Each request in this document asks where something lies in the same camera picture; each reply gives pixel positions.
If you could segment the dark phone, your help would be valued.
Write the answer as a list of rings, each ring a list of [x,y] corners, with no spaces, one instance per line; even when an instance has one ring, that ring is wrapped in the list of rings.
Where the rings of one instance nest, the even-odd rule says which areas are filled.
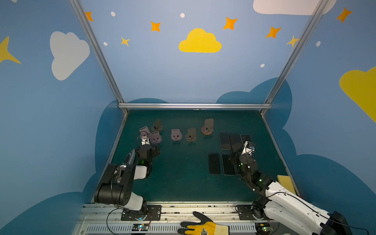
[[[226,176],[235,175],[234,165],[230,161],[230,154],[222,154],[223,172]]]

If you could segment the silver phone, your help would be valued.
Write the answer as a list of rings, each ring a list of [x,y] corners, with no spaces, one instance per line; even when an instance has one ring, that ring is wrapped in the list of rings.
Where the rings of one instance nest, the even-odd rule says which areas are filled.
[[[245,145],[246,142],[250,142],[250,143],[253,142],[252,138],[248,134],[242,134],[240,137],[241,137],[241,141],[242,141],[243,145]]]

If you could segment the black phone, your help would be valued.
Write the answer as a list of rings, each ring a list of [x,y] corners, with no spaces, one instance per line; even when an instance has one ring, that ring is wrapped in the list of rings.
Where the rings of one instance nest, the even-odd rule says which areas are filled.
[[[218,153],[209,153],[208,154],[208,161],[209,161],[209,173],[210,174],[220,174],[220,159]]]

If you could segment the green phone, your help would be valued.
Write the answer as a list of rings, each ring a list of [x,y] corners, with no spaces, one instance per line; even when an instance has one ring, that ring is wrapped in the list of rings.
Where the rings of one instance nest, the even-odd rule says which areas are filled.
[[[224,151],[230,151],[231,150],[231,141],[229,133],[219,133],[219,141],[220,141],[220,148]]]

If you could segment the pink phone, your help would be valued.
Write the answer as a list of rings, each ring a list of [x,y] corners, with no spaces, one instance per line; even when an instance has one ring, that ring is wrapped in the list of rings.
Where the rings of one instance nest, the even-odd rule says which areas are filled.
[[[236,168],[236,173],[237,173],[237,175],[238,175],[239,177],[242,177],[242,176],[243,176],[243,171],[242,171],[241,165],[237,164],[237,165],[235,166],[235,168]]]

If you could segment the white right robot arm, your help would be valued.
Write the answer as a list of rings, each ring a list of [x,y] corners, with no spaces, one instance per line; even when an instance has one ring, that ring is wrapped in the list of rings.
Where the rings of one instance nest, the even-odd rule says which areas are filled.
[[[320,209],[271,180],[258,170],[250,152],[231,153],[229,161],[241,179],[260,196],[252,203],[253,212],[266,215],[300,235],[351,235],[346,218],[337,211]]]

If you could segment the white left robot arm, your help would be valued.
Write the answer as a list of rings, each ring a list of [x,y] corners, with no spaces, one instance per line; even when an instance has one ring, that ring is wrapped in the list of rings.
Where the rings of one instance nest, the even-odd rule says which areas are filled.
[[[94,201],[146,214],[146,200],[133,192],[133,185],[134,181],[149,177],[153,158],[159,154],[158,145],[145,144],[131,150],[123,164],[109,164],[97,186]]]

